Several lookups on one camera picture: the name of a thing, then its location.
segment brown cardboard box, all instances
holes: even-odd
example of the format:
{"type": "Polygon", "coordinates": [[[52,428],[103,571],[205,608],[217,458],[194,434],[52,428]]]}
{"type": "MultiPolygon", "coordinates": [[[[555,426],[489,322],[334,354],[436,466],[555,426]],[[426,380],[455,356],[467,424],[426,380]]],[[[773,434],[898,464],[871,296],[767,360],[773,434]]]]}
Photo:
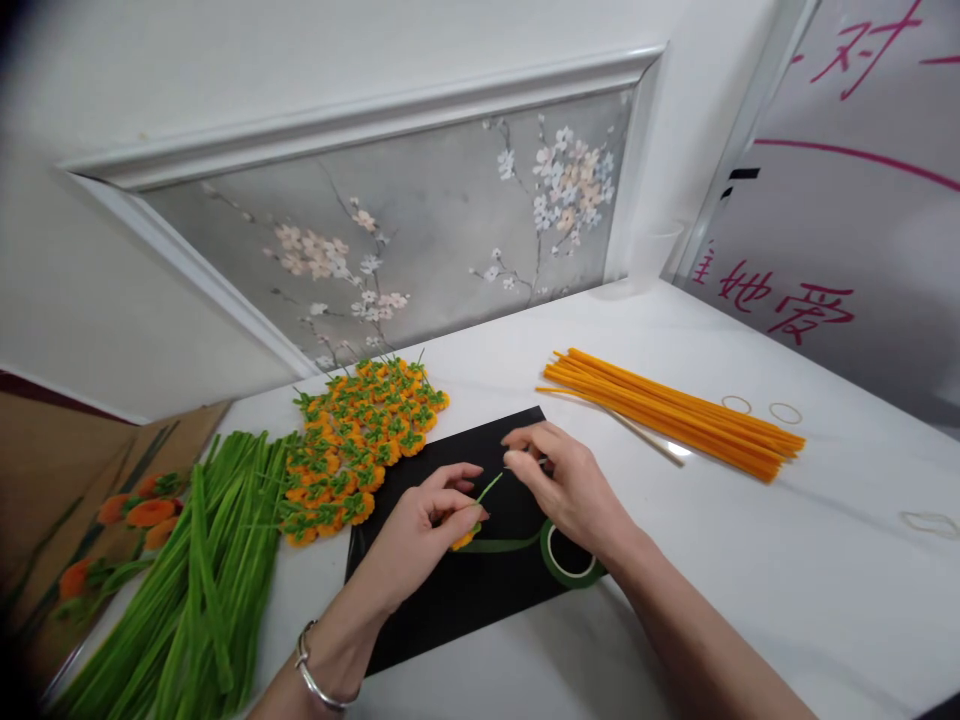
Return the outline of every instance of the brown cardboard box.
{"type": "Polygon", "coordinates": [[[81,558],[122,562],[136,549],[136,531],[96,522],[101,503],[152,475],[188,472],[228,407],[136,427],[0,393],[3,607],[38,687],[88,630],[51,616],[60,575],[81,558]]]}

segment bangle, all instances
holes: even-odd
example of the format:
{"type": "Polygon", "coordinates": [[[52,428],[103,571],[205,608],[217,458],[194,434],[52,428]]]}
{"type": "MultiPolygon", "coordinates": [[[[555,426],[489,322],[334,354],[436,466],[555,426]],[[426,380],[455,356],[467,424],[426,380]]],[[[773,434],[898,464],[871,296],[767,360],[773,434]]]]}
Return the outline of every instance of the bangle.
{"type": "Polygon", "coordinates": [[[355,697],[353,700],[348,700],[347,702],[334,700],[317,686],[316,680],[313,679],[310,671],[307,670],[307,660],[310,657],[310,651],[307,649],[307,631],[309,631],[310,628],[316,624],[316,620],[311,620],[308,622],[306,627],[303,628],[303,632],[300,633],[300,637],[297,638],[297,659],[293,666],[300,671],[303,681],[307,684],[307,689],[320,698],[320,702],[322,702],[328,710],[332,710],[336,713],[342,713],[348,707],[353,705],[353,703],[357,701],[357,698],[355,697]]]}

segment white tabletop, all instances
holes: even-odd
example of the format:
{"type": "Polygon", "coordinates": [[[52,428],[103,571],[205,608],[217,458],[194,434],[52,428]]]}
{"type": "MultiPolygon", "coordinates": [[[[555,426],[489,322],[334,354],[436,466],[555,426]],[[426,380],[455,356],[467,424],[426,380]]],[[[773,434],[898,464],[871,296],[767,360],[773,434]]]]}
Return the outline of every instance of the white tabletop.
{"type": "MultiPolygon", "coordinates": [[[[637,523],[820,717],[916,717],[960,690],[960,541],[899,515],[960,518],[960,444],[674,287],[613,299],[622,289],[425,343],[430,378],[452,399],[429,440],[539,404],[593,449],[637,523]],[[763,419],[788,403],[803,421],[785,427],[806,449],[771,486],[699,455],[676,468],[602,411],[534,392],[551,351],[568,347],[715,402],[738,395],[763,419]]],[[[320,393],[324,379],[296,385],[320,393]]],[[[293,397],[241,400],[219,432],[289,433],[300,427],[293,397]]],[[[261,688],[342,586],[347,541],[283,544],[261,688]]],[[[669,717],[659,673],[604,578],[368,679],[353,714],[669,717]]]]}

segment poster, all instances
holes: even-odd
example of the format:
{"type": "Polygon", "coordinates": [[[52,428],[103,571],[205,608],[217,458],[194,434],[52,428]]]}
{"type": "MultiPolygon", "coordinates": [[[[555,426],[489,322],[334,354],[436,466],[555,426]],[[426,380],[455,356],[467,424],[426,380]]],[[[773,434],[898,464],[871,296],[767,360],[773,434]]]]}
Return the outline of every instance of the poster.
{"type": "Polygon", "coordinates": [[[824,0],[685,289],[960,439],[960,3],[824,0]]]}

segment white flower painting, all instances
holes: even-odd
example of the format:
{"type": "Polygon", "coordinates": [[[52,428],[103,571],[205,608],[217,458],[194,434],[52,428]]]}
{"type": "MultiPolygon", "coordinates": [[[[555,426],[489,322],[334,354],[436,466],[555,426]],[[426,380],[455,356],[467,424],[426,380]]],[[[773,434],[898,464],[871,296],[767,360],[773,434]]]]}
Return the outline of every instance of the white flower painting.
{"type": "Polygon", "coordinates": [[[630,121],[621,95],[477,118],[142,197],[320,370],[331,370],[600,284],[630,121]]]}

